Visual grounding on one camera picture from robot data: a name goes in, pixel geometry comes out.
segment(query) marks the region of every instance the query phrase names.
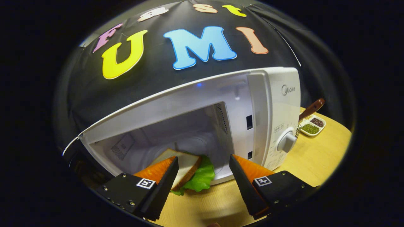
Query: blue letter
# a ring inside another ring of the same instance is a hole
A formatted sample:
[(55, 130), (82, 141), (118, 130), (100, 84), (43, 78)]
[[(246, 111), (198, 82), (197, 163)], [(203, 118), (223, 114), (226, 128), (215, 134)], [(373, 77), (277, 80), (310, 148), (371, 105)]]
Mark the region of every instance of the blue letter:
[(204, 62), (209, 60), (210, 46), (213, 46), (214, 60), (228, 60), (237, 57), (237, 54), (231, 50), (226, 38), (223, 35), (223, 28), (208, 26), (203, 29), (202, 37), (198, 38), (185, 29), (178, 29), (167, 32), (163, 35), (170, 38), (173, 43), (175, 57), (173, 67), (176, 70), (185, 69), (196, 64), (195, 58), (189, 56), (187, 48), (192, 51), (199, 59)]

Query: table surface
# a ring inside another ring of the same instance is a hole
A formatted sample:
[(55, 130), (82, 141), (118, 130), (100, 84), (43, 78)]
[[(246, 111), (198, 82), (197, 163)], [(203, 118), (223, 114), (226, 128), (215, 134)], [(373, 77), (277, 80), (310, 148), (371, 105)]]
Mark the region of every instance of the table surface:
[[(326, 121), (322, 132), (313, 137), (301, 132), (284, 163), (274, 170), (289, 171), (313, 187), (324, 183), (334, 172), (351, 138), (351, 132), (343, 125), (322, 114), (315, 115)], [(206, 227), (215, 222), (221, 227), (255, 222), (234, 179), (202, 192), (187, 191), (184, 196), (169, 193), (160, 219), (154, 223), (167, 227)]]

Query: microwave knob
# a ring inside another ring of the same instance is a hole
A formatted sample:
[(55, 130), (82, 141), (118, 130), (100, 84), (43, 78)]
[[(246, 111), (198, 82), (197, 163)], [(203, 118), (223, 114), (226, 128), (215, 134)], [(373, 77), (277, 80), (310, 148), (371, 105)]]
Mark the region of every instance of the microwave knob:
[(286, 135), (284, 135), (283, 138), (279, 141), (277, 150), (288, 153), (295, 145), (296, 140), (297, 138), (293, 135), (292, 131), (286, 133)]

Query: midea logo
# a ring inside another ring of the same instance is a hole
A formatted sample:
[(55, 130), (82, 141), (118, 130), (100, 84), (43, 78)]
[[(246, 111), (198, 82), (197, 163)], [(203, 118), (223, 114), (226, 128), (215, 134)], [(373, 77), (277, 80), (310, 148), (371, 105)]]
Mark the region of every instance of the midea logo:
[(286, 84), (282, 86), (282, 95), (287, 95), (289, 92), (296, 90), (295, 87), (288, 87)]

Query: white microwave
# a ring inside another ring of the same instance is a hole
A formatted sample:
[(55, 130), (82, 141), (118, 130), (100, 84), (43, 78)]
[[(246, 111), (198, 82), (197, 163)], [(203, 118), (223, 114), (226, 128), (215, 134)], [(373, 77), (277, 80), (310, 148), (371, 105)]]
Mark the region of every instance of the white microwave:
[(146, 168), (167, 148), (207, 155), (215, 167), (214, 185), (233, 178), (230, 154), (270, 170), (280, 166), (296, 141), (299, 113), (295, 68), (248, 69), (146, 97), (78, 138), (113, 176)]

